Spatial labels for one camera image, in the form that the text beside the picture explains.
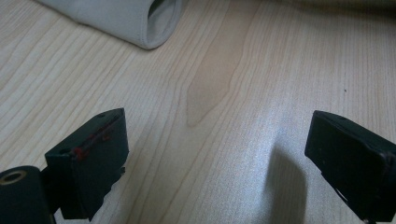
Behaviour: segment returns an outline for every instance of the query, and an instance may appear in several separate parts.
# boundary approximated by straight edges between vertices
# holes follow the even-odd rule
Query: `light wood surface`
[[[146,51],[2,0],[0,170],[124,107],[126,174],[92,223],[361,223],[304,146],[316,109],[396,142],[396,20],[331,6],[190,0]]]

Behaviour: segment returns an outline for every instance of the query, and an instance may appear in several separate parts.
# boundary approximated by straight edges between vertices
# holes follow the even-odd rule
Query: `round hole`
[[[0,185],[9,185],[16,183],[26,176],[26,172],[23,170],[11,172],[0,179]]]
[[[22,175],[21,173],[15,173],[15,174],[12,174],[12,175],[7,175],[6,178],[4,178],[4,180],[13,181],[13,180],[16,180],[19,177],[21,177],[21,175]]]
[[[70,152],[70,148],[63,148],[59,151],[59,154],[67,154]]]

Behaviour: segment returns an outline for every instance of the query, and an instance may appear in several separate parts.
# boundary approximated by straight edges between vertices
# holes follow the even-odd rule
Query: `white fabric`
[[[36,1],[144,49],[157,48],[169,38],[181,11],[181,0]]]

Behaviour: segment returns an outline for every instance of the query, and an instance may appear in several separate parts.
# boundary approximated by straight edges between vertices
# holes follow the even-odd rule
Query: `table surface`
[[[3,0],[0,15],[0,170],[44,168],[85,121],[124,107],[126,174],[92,223],[361,223],[304,147],[314,110],[396,142],[391,15],[190,0],[155,50],[34,1]]]

